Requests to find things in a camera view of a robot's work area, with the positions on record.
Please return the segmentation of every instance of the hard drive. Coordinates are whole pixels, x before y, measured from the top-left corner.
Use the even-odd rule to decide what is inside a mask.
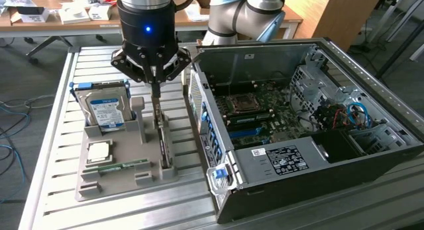
[[[80,104],[88,126],[98,125],[102,132],[110,132],[122,129],[124,122],[133,120],[126,80],[70,83],[70,93]]]

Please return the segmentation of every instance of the hard drive label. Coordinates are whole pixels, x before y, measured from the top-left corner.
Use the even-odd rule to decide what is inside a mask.
[[[278,175],[308,169],[308,164],[296,146],[269,150],[266,151],[266,156]]]
[[[90,106],[98,126],[104,128],[114,128],[124,124],[124,117],[121,115],[121,111],[117,109],[117,98],[92,100]]]

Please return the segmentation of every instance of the wooden desk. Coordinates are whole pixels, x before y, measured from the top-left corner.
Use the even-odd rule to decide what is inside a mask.
[[[37,6],[49,9],[60,9],[62,2],[72,0],[32,0]],[[61,24],[58,15],[49,15],[45,23],[22,23],[21,20],[10,24],[9,16],[16,12],[10,8],[6,14],[0,17],[0,37],[37,37],[37,36],[65,36],[120,33],[120,21],[116,6],[112,8],[110,20],[88,21],[74,24]],[[301,17],[285,6],[285,18],[281,28],[285,28],[284,38],[292,38],[296,32]],[[176,31],[206,30],[208,22],[193,22],[188,19],[184,11],[176,13]]]

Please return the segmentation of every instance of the motherboard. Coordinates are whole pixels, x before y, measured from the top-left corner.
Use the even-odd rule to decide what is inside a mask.
[[[300,124],[290,91],[274,81],[220,86],[213,93],[236,150],[296,139],[313,129]]]

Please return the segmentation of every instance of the wooden cabinet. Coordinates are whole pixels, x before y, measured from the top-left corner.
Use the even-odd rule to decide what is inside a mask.
[[[285,4],[304,19],[294,38],[328,37],[346,50],[377,1],[285,0]]]

